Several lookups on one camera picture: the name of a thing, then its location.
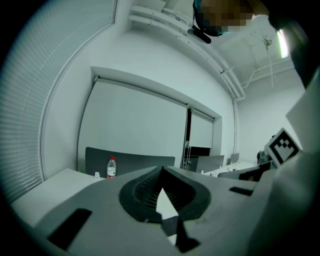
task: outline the roller blind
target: roller blind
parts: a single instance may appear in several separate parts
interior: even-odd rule
[[[190,147],[211,148],[213,135],[213,119],[199,112],[191,115]]]
[[[85,172],[86,147],[175,157],[174,166],[179,167],[186,121],[184,104],[135,86],[99,79],[81,123],[78,170]]]

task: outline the window blind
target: window blind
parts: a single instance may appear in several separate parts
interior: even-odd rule
[[[43,181],[40,134],[62,71],[94,35],[114,23],[117,0],[52,0],[16,38],[0,73],[0,181],[14,201]]]
[[[213,136],[213,121],[211,117],[206,117],[199,111],[193,111],[191,115],[190,127],[190,147],[211,148]]]
[[[98,79],[82,118],[78,170],[85,172],[86,147],[175,157],[174,166],[179,167],[186,120],[187,107],[182,103],[132,85]]]

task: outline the gray chair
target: gray chair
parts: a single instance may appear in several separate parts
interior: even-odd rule
[[[87,147],[85,149],[86,174],[94,176],[96,172],[99,172],[100,177],[106,178],[107,165],[111,156],[115,157],[117,176],[153,166],[175,165],[173,156],[127,154]]]
[[[224,155],[199,156],[196,173],[201,173],[202,170],[205,173],[217,170],[220,166],[223,166],[224,159]]]

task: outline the white desk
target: white desk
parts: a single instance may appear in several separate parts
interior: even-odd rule
[[[233,169],[243,170],[243,169],[247,169],[247,168],[251,168],[251,167],[255,167],[255,166],[257,166],[257,165],[253,164],[251,162],[238,161],[238,162],[229,164],[227,166],[224,166],[224,167],[222,167],[220,169],[216,169],[216,170],[205,172],[205,173],[203,173],[203,175],[210,176],[211,173],[212,173],[212,174],[216,174],[216,176],[218,176],[221,173],[233,172]]]
[[[11,206],[22,220],[34,228],[53,208],[85,187],[102,180],[104,178],[64,169],[18,198]]]

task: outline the headphones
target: headphones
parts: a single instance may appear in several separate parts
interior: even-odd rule
[[[209,20],[205,20],[203,13],[199,13],[198,8],[200,9],[200,3],[201,0],[193,1],[192,28],[188,29],[188,34],[202,42],[210,44],[211,39],[208,36],[219,37],[223,33],[220,26],[210,26]]]

